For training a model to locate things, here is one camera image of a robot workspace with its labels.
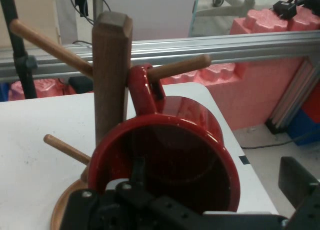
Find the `mug rim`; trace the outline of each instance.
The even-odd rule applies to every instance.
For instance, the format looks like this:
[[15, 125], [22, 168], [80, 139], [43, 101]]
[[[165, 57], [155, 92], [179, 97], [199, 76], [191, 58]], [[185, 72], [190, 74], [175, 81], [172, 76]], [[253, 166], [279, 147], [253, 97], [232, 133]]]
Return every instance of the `mug rim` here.
[[230, 185], [230, 201], [227, 210], [229, 211], [237, 211], [239, 201], [240, 201], [240, 180], [236, 165], [231, 158], [229, 152], [224, 147], [223, 141], [220, 142], [215, 139], [215, 137], [207, 130], [203, 129], [202, 127], [198, 126], [194, 122], [189, 120], [180, 118], [178, 116], [166, 115], [166, 114], [147, 114], [147, 115], [140, 115], [125, 122], [120, 123], [114, 129], [112, 129], [109, 133], [107, 133], [99, 145], [93, 152], [91, 157], [91, 161], [89, 164], [88, 170], [88, 186], [94, 190], [97, 190], [97, 182], [98, 177], [97, 173], [99, 167], [102, 166], [104, 159], [106, 158], [106, 154], [108, 151], [108, 147], [114, 143], [120, 137], [123, 137], [125, 134], [129, 133], [130, 131], [150, 126], [150, 125], [173, 125], [183, 128], [186, 131], [189, 131], [200, 139], [202, 139], [210, 148], [214, 151], [214, 153], [219, 157], [220, 161], [222, 162], [225, 171], [229, 177], [229, 185]]

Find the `screw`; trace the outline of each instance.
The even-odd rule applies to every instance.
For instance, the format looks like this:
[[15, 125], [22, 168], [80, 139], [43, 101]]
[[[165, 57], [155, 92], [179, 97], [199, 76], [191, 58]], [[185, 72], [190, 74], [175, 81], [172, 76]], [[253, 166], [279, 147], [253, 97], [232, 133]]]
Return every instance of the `screw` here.
[[89, 191], [84, 191], [84, 192], [82, 193], [82, 197], [91, 197], [91, 196], [92, 196], [92, 193], [89, 192]]
[[122, 189], [124, 189], [124, 190], [130, 190], [131, 188], [132, 188], [131, 185], [128, 183], [125, 183], [122, 185]]
[[288, 224], [289, 220], [288, 219], [284, 219], [281, 221], [281, 226], [285, 227]]

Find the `white table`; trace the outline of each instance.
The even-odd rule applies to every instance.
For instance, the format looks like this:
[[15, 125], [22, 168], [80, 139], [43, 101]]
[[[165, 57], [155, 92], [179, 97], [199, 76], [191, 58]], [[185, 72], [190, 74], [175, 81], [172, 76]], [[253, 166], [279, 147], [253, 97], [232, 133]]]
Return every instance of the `white table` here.
[[[277, 210], [244, 155], [206, 87], [198, 83], [164, 86], [167, 95], [189, 97], [217, 118], [226, 148], [237, 167], [241, 198], [238, 212]], [[128, 118], [135, 116], [131, 99]], [[91, 155], [95, 147], [92, 93], [0, 103], [0, 229], [49, 229], [61, 193], [84, 165], [43, 142], [53, 134]]]

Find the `aluminum rail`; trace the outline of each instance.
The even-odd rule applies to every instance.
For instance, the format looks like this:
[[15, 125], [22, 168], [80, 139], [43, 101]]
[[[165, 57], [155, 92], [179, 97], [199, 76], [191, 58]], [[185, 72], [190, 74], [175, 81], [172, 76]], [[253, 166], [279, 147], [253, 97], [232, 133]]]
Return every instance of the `aluminum rail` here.
[[[67, 45], [67, 49], [92, 62], [89, 46]], [[35, 79], [68, 77], [80, 72], [40, 49], [28, 49], [36, 56]], [[131, 60], [134, 65], [149, 62], [154, 66], [209, 54], [213, 64], [267, 60], [283, 57], [320, 55], [320, 31], [232, 35], [156, 41], [135, 41]], [[0, 50], [0, 82], [18, 80], [12, 50]]]

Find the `gray floor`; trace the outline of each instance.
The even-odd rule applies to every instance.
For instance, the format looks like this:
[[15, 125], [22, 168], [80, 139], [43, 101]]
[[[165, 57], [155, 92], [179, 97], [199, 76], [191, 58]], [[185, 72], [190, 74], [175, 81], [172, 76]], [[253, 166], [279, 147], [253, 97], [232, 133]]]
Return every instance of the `gray floor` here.
[[[241, 146], [259, 146], [290, 140], [286, 134], [272, 135], [265, 125], [239, 129], [233, 132]], [[280, 158], [292, 156], [317, 179], [320, 179], [320, 142], [305, 146], [289, 143], [284, 146], [244, 150], [260, 181], [265, 187], [279, 214], [290, 217], [293, 206], [278, 188]]]

